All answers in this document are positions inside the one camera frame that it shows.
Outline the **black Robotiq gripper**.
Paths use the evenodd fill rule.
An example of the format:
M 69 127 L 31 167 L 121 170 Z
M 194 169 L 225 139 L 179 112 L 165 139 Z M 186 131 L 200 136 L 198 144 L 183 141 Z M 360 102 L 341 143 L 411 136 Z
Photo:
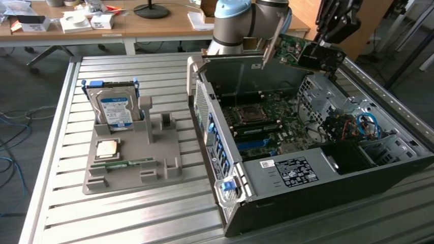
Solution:
M 340 44 L 360 28 L 362 0 L 324 0 L 317 15 L 316 42 Z

